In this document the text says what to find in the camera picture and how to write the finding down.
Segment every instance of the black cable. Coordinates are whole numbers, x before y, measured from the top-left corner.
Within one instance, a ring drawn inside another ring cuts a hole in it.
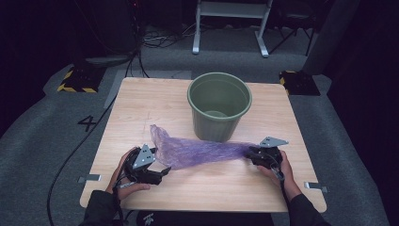
[[[146,71],[144,70],[143,62],[141,61],[141,51],[138,51],[137,54],[138,54],[138,63],[139,63],[139,65],[140,65],[141,71],[143,72],[143,77],[144,77],[144,75],[146,75],[148,78],[150,78],[150,77],[147,75]]]
[[[126,73],[125,73],[125,77],[127,77],[127,73],[129,70],[130,65],[132,64],[134,58],[131,58],[127,69],[126,69]],[[111,103],[108,105],[108,107],[106,108],[106,110],[103,112],[103,114],[101,115],[101,117],[97,120],[97,123],[95,125],[93,125],[93,128],[88,131],[88,134],[85,135],[85,137],[79,142],[79,144],[73,149],[73,151],[70,153],[70,155],[67,157],[67,159],[64,161],[64,163],[62,164],[62,166],[59,168],[58,172],[56,173],[56,177],[53,180],[53,182],[50,185],[50,189],[47,195],[47,217],[50,221],[50,225],[54,226],[54,222],[53,222],[53,218],[51,215],[51,195],[53,193],[53,188],[56,184],[56,180],[58,179],[59,174],[61,173],[61,171],[64,169],[64,167],[67,165],[67,163],[69,162],[69,160],[71,159],[71,157],[76,153],[76,151],[83,145],[83,143],[88,139],[88,137],[91,135],[91,133],[97,128],[97,125],[102,121],[103,117],[105,116],[106,112],[111,108],[112,104],[114,104],[115,100],[117,99],[117,95],[114,97],[114,99],[111,101]]]

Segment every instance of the plastic bucket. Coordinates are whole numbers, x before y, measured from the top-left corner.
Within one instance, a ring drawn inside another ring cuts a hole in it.
[[[225,142],[252,103],[249,87],[227,73],[206,73],[194,79],[187,91],[199,139]]]

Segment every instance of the black equipment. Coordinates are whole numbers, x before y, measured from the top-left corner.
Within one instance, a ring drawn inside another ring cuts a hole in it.
[[[150,149],[146,144],[142,149],[136,148],[130,152],[125,161],[124,173],[132,184],[159,185],[162,182],[162,177],[169,173],[171,167],[161,172],[148,170],[148,167],[155,161],[155,152],[155,148]]]

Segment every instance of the wrist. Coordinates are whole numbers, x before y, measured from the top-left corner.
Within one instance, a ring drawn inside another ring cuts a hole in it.
[[[288,201],[290,202],[295,196],[302,194],[298,185],[294,180],[287,180],[284,182],[285,193],[287,194]]]

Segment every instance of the wooden table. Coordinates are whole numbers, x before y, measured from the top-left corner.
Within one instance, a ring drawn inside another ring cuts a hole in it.
[[[105,189],[121,156],[144,143],[153,147],[150,125],[166,129],[171,137],[198,139],[194,134],[187,88],[191,80],[125,78],[106,125],[90,174],[101,181],[87,181],[80,200],[88,205],[91,191]],[[247,83],[252,106],[238,123],[230,141],[259,144],[265,137],[288,140],[280,146],[291,162],[295,180],[319,212],[327,209],[320,190],[304,182],[317,182],[293,109],[283,86]],[[162,170],[158,162],[150,170]],[[172,170],[159,186],[138,191],[121,204],[126,209],[286,212],[279,188],[261,175],[248,159],[207,163]]]

